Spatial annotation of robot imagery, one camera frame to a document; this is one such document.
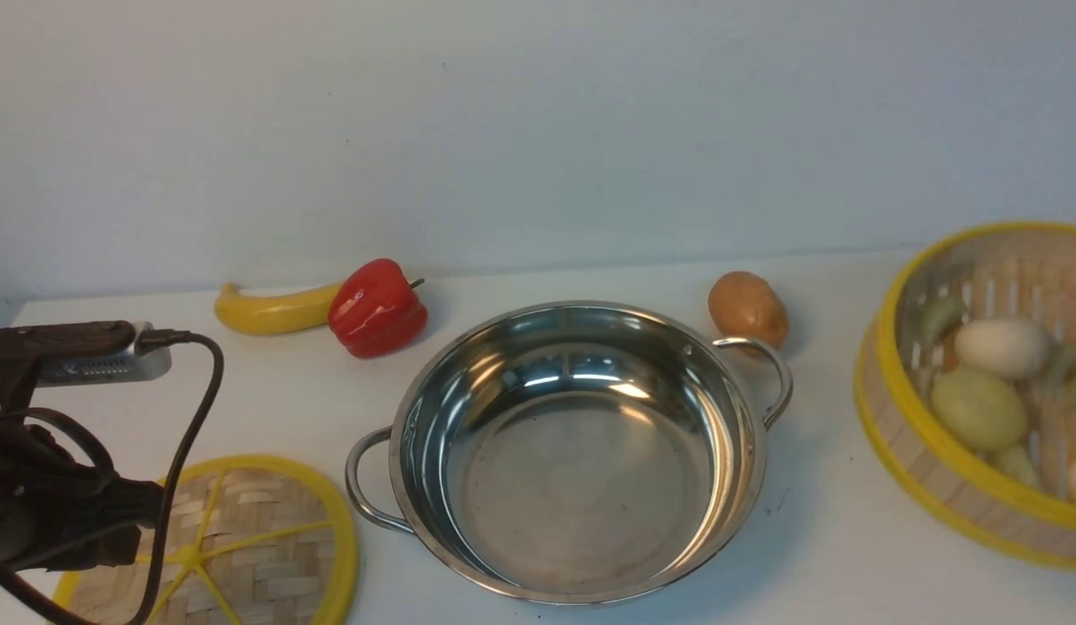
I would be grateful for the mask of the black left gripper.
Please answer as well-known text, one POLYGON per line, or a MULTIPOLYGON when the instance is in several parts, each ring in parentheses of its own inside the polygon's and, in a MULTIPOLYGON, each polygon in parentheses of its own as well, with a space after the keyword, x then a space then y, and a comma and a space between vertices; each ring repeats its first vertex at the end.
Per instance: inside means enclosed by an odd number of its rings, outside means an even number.
POLYGON ((0 564, 82 572, 133 564, 165 491, 118 475, 103 444, 55 409, 0 414, 0 564))

